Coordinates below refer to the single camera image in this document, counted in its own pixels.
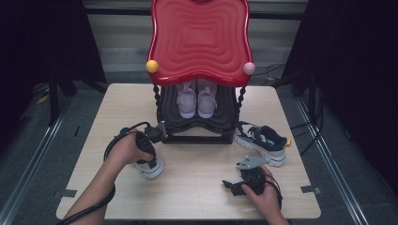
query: pink ball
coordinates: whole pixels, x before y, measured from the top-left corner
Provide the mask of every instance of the pink ball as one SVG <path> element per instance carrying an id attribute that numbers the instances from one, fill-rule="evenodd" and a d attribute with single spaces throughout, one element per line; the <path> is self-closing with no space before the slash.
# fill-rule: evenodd
<path id="1" fill-rule="evenodd" d="M 246 75 L 252 75 L 255 71 L 254 63 L 245 63 L 243 66 L 243 71 L 246 73 Z"/>

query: yellow ball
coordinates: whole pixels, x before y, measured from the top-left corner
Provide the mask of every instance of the yellow ball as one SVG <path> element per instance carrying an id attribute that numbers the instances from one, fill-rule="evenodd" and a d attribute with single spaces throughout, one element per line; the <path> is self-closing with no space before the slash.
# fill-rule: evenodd
<path id="1" fill-rule="evenodd" d="M 146 63 L 146 70 L 148 70 L 148 72 L 150 73 L 156 73 L 156 71 L 158 71 L 158 68 L 159 64 L 155 60 L 149 60 Z"/>

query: table surface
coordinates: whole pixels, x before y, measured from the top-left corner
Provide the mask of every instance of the table surface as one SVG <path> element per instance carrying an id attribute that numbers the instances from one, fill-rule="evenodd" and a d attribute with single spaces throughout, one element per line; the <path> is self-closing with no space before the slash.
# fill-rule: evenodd
<path id="1" fill-rule="evenodd" d="M 121 128 L 147 121 L 157 124 L 152 84 L 109 86 L 67 189 L 77 190 L 74 198 L 63 197 L 56 215 L 62 218 L 88 186 L 102 163 L 103 152 Z M 318 218 L 320 208 L 312 192 L 296 143 L 272 87 L 248 86 L 240 120 L 267 125 L 292 139 L 282 167 L 268 168 L 281 186 L 282 213 L 286 218 Z M 186 135 L 212 135 L 194 128 Z M 165 168 L 154 180 L 146 180 L 133 164 L 117 177 L 116 194 L 109 203 L 108 219 L 263 219 L 247 196 L 234 197 L 222 180 L 241 181 L 236 163 L 245 156 L 258 156 L 235 141 L 232 144 L 154 144 Z"/>

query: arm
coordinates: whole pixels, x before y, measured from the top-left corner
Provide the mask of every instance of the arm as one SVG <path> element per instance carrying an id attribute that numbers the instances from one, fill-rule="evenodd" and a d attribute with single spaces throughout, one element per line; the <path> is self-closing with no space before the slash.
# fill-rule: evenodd
<path id="1" fill-rule="evenodd" d="M 65 218 L 99 203 L 111 192 L 115 180 L 123 168 L 139 159 L 150 160 L 153 156 L 141 151 L 135 144 L 135 133 L 117 142 L 108 158 L 103 162 L 91 183 L 69 209 Z M 103 224 L 106 206 L 76 220 L 73 224 Z"/>
<path id="2" fill-rule="evenodd" d="M 267 167 L 261 166 L 265 174 L 272 176 L 272 173 Z M 273 182 L 271 178 L 267 176 L 269 182 Z M 289 224 L 283 217 L 278 204 L 278 194 L 274 187 L 267 185 L 264 187 L 264 191 L 260 195 L 256 195 L 247 185 L 242 185 L 243 191 L 253 201 L 258 212 L 263 215 L 269 225 L 286 225 Z"/>

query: wavy red tray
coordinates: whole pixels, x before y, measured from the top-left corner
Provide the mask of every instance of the wavy red tray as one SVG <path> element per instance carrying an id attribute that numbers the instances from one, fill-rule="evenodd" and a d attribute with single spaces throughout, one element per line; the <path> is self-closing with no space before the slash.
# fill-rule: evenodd
<path id="1" fill-rule="evenodd" d="M 253 61 L 247 30 L 246 0 L 154 0 L 153 38 L 148 60 L 159 68 L 152 82 L 175 85 L 207 79 L 244 86 L 243 66 Z"/>

